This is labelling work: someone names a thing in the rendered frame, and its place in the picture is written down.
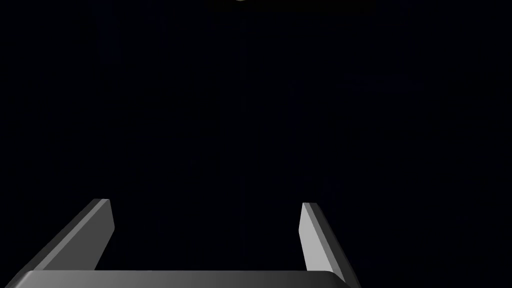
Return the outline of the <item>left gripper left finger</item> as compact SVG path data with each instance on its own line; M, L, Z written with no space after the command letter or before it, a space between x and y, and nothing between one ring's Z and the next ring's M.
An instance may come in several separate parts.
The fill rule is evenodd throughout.
M111 201L93 199L36 255L33 269L94 270L114 230Z

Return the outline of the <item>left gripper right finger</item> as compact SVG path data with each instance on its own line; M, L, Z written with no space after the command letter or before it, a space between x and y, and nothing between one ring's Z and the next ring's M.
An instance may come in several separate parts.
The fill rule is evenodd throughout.
M302 203L298 234L306 270L332 272L344 281L336 255L321 226L321 220L325 218L319 212L316 203Z

